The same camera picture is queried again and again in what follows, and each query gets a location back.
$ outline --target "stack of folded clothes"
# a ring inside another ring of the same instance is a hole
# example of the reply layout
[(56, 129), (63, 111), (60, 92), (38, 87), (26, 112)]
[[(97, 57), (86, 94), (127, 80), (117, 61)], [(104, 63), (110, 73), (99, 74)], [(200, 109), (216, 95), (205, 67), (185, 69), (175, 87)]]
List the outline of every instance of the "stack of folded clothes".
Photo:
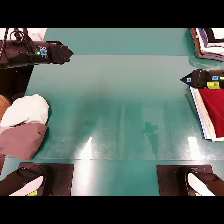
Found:
[(224, 28), (191, 28), (196, 56), (224, 61)]
[(205, 139), (224, 141), (224, 90), (190, 87)]
[(32, 159), (47, 130), (48, 109), (46, 100), (38, 94), (15, 100), (0, 123), (0, 153)]

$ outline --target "red garment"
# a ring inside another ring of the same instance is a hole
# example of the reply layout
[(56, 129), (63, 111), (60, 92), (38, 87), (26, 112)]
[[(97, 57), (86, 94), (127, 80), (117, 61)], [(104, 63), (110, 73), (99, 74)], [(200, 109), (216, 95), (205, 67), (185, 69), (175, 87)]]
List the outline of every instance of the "red garment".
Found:
[(224, 90), (204, 88), (199, 92), (214, 125), (216, 137), (224, 137)]

